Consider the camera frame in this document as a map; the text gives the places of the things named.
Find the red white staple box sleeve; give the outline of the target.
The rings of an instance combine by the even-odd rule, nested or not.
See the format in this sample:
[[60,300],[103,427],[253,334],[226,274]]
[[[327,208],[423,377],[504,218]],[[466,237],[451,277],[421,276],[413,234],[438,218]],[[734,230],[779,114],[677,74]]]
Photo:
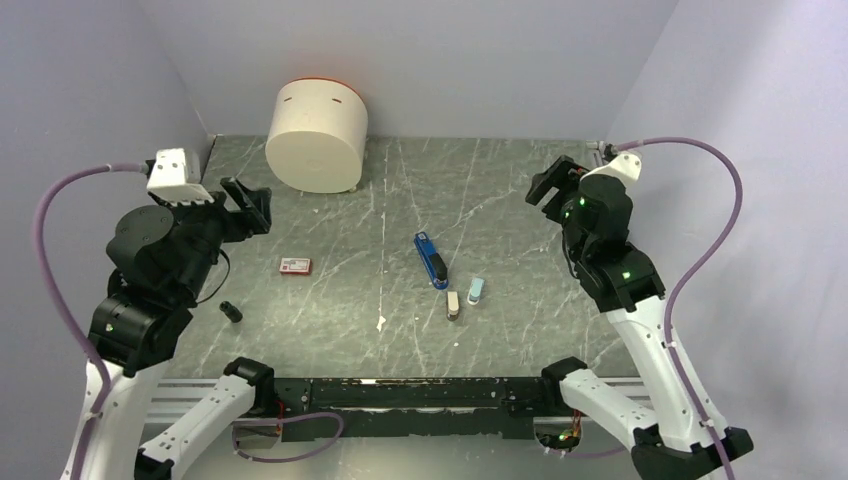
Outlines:
[[312,260],[310,258],[283,257],[278,271],[282,275],[310,275]]

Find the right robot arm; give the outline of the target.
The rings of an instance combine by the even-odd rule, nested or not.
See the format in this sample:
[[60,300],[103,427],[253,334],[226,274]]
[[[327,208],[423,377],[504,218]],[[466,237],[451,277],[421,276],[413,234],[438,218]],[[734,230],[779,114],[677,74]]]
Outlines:
[[540,402],[553,414],[592,419],[629,452],[643,479],[730,479],[732,462],[753,442],[711,401],[671,323],[657,268],[630,242],[628,190],[640,173],[630,152],[595,169],[561,156],[533,177],[526,201],[560,226],[569,272],[622,340],[649,404],[572,357],[543,370]]

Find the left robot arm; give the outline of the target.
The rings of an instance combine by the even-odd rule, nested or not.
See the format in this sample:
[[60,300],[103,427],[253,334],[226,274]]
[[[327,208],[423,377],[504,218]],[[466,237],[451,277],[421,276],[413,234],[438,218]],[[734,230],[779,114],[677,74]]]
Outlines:
[[179,479],[238,417],[273,409],[272,368],[241,357],[187,413],[141,441],[155,390],[222,246],[267,233],[271,197],[227,177],[203,201],[156,200],[118,222],[107,246],[114,271],[86,337],[93,352],[65,478]]

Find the beige small stapler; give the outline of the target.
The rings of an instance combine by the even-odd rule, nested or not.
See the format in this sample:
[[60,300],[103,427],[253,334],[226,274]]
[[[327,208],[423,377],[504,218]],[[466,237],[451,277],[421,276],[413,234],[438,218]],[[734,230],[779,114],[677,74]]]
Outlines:
[[449,322],[456,322],[460,316],[461,301],[456,291],[446,292],[446,318]]

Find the white cylindrical container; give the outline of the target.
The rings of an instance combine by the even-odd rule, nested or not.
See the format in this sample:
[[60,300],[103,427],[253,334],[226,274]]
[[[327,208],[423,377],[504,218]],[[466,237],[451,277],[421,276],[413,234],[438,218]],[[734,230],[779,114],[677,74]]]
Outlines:
[[368,111],[350,86],[324,77],[298,78],[278,92],[265,157],[285,185],[306,193],[358,188]]

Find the small black cylinder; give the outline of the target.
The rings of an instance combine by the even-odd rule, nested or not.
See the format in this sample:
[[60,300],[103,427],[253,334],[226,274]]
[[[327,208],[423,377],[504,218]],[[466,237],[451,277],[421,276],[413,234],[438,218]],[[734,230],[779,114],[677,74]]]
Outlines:
[[231,323],[237,324],[243,320],[242,312],[229,301],[222,301],[219,304],[219,310]]

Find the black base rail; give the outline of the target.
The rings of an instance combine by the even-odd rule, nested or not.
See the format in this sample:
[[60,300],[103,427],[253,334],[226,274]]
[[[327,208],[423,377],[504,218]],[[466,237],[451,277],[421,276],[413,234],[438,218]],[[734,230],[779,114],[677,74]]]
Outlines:
[[282,438],[405,438],[495,435],[531,440],[571,408],[541,377],[406,379],[276,378],[287,420]]

